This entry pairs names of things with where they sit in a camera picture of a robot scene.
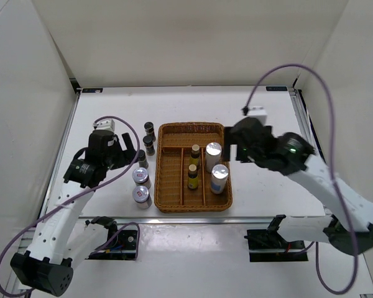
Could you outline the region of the dark spice jar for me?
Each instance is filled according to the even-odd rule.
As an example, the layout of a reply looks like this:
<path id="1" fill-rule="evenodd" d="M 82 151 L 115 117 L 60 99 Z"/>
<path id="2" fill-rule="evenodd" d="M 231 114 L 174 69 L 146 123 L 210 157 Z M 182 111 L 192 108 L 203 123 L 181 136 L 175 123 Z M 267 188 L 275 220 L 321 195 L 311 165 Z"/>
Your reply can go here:
<path id="1" fill-rule="evenodd" d="M 154 148 L 154 141 L 153 138 L 150 135 L 146 135 L 142 139 L 144 146 L 145 146 L 145 152 L 147 156 L 153 156 L 155 155 L 155 148 Z"/>
<path id="2" fill-rule="evenodd" d="M 146 153 L 144 150 L 139 150 L 138 164 L 140 168 L 149 168 L 149 162 L 147 161 Z"/>
<path id="3" fill-rule="evenodd" d="M 156 136 L 155 136 L 155 130 L 154 130 L 154 124 L 152 122 L 146 122 L 144 124 L 144 129 L 146 135 L 150 136 L 152 138 L 152 141 L 156 141 Z"/>

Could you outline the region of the white can silver lid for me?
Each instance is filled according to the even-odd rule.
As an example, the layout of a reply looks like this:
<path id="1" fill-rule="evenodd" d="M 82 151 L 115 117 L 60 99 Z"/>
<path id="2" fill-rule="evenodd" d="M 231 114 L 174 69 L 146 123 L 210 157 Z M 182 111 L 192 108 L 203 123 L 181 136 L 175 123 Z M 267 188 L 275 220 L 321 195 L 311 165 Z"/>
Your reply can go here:
<path id="1" fill-rule="evenodd" d="M 210 173 L 215 165 L 220 162 L 222 147 L 217 142 L 207 144 L 205 150 L 205 170 Z"/>

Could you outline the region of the jar white red lid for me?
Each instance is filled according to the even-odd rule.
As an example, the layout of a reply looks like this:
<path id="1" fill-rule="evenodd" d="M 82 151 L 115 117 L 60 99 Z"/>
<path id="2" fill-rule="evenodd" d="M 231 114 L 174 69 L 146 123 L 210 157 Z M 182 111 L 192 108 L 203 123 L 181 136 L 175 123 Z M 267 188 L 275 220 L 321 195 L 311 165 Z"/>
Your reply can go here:
<path id="1" fill-rule="evenodd" d="M 132 192 L 132 197 L 140 209 L 148 209 L 152 205 L 149 189 L 145 186 L 136 186 Z"/>
<path id="2" fill-rule="evenodd" d="M 132 178 L 136 186 L 145 186 L 150 189 L 152 183 L 150 180 L 149 172 L 146 168 L 140 167 L 132 172 Z"/>

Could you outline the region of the white can blue label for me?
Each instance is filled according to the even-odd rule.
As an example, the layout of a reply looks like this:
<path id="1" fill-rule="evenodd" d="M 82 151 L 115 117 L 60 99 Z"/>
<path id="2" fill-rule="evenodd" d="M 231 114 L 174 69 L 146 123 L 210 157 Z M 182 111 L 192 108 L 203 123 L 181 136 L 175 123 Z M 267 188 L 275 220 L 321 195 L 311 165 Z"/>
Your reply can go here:
<path id="1" fill-rule="evenodd" d="M 211 171 L 211 191 L 215 194 L 221 194 L 224 191 L 229 177 L 229 169 L 227 166 L 218 164 Z"/>

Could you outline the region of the yellow bottle beige cap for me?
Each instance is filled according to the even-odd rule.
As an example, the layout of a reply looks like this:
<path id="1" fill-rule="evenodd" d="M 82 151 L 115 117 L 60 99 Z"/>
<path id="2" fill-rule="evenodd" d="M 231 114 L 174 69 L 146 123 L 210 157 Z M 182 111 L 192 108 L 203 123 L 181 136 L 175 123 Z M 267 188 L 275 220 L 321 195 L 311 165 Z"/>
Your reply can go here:
<path id="1" fill-rule="evenodd" d="M 195 165 L 188 167 L 188 188 L 191 190 L 198 188 L 198 170 Z"/>
<path id="2" fill-rule="evenodd" d="M 190 164 L 195 165 L 197 170 L 199 170 L 201 166 L 201 151 L 200 146 L 197 144 L 191 147 Z"/>

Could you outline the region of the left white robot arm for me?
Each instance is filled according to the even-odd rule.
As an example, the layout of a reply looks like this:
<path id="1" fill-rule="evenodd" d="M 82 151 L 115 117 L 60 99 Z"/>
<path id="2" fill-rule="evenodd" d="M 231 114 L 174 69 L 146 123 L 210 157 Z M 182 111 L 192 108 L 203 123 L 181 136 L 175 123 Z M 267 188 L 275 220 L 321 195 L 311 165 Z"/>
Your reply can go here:
<path id="1" fill-rule="evenodd" d="M 113 129 L 95 129 L 87 147 L 79 150 L 63 177 L 57 206 L 38 222 L 39 231 L 23 253 L 15 253 L 10 266 L 20 282 L 33 289 L 60 297 L 68 289 L 74 270 L 90 254 L 117 245 L 117 223 L 96 217 L 85 231 L 71 240 L 70 235 L 85 205 L 99 186 L 104 186 L 109 170 L 130 167 L 138 149 L 130 135 Z"/>

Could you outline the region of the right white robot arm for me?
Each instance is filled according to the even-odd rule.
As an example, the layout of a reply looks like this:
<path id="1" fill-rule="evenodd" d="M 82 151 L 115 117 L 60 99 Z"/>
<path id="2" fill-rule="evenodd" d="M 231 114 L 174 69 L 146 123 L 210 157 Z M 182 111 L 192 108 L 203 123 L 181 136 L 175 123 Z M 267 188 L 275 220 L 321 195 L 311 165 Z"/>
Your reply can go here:
<path id="1" fill-rule="evenodd" d="M 373 203 L 350 188 L 342 179 L 332 179 L 330 170 L 303 137 L 286 132 L 279 137 L 272 127 L 246 117 L 224 129 L 223 160 L 254 163 L 296 182 L 331 211 L 319 217 L 276 215 L 265 229 L 251 230 L 247 239 L 255 248 L 281 249 L 295 241 L 329 243 L 347 254 L 373 248 Z"/>

